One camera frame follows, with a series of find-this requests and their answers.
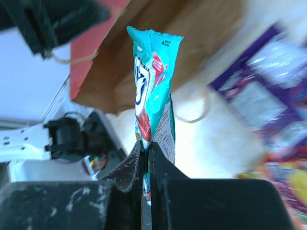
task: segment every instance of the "plastic packaging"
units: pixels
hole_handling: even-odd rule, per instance
[[[135,130],[145,151],[158,142],[164,155],[175,163],[175,121],[171,101],[171,78],[183,37],[153,30],[127,31],[133,40],[136,85]],[[149,173],[144,175],[144,192],[150,199]]]
[[[274,156],[267,154],[253,170],[238,175],[238,178],[271,181],[279,191],[294,224],[299,229],[307,229],[307,159],[304,156],[277,161]]]
[[[247,64],[271,84],[292,88],[307,73],[307,49],[274,37]]]
[[[294,223],[307,229],[307,49],[274,25],[211,83],[267,154],[239,178],[272,182]]]

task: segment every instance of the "string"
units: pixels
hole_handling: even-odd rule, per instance
[[[97,55],[98,55],[98,51],[95,50],[91,55],[89,56],[85,56],[82,58],[78,58],[78,59],[61,59],[59,58],[57,55],[55,55],[53,52],[51,52],[51,55],[53,57],[53,59],[60,64],[64,64],[64,65],[68,65],[68,64],[77,64],[80,62],[84,62],[84,61],[91,61],[93,60]]]
[[[210,95],[208,93],[208,90],[203,89],[202,90],[202,99],[203,99],[203,112],[200,115],[200,117],[194,119],[194,120],[187,120],[181,116],[179,116],[176,112],[174,112],[175,118],[178,119],[179,121],[182,121],[184,123],[188,123],[188,124],[193,124],[196,122],[199,122],[200,120],[204,119],[210,110],[211,104],[210,104]]]

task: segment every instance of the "purple package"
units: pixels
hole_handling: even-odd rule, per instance
[[[210,84],[277,159],[292,157],[297,146],[307,143],[307,124],[295,107],[305,93],[307,80],[293,88],[282,87],[256,72],[247,61],[281,32],[277,25],[270,27]]]

